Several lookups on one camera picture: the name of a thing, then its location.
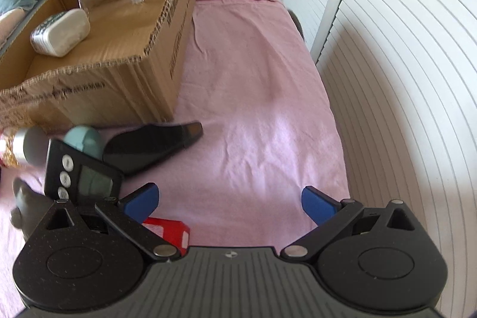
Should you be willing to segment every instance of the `metal screw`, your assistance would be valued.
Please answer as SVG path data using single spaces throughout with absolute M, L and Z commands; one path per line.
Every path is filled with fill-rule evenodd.
M 228 257 L 229 259 L 233 259 L 237 256 L 239 256 L 239 254 L 235 251 L 229 251 L 225 254 L 226 257 Z
M 160 246 L 154 247 L 153 252 L 156 256 L 169 257 L 176 254 L 177 248 L 168 244 L 162 244 Z
M 288 257 L 304 257 L 308 253 L 308 249 L 303 246 L 288 246 L 285 248 L 285 255 Z
M 68 194 L 68 191 L 64 187 L 60 186 L 58 188 L 58 197 L 62 200 L 68 200 L 70 198 L 70 194 Z

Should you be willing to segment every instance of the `pink bedsheet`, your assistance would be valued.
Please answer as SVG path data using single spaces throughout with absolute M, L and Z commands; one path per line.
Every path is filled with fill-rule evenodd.
M 197 0 L 176 109 L 177 122 L 191 120 L 202 122 L 203 138 L 127 181 L 122 194 L 156 182 L 153 215 L 188 224 L 192 245 L 280 250 L 314 227 L 301 209 L 304 186 L 349 196 L 328 97 L 279 0 Z M 3 317 L 22 308 L 11 278 L 22 247 L 9 223 L 17 173 L 3 170 L 0 188 Z M 20 175 L 41 190 L 43 171 Z

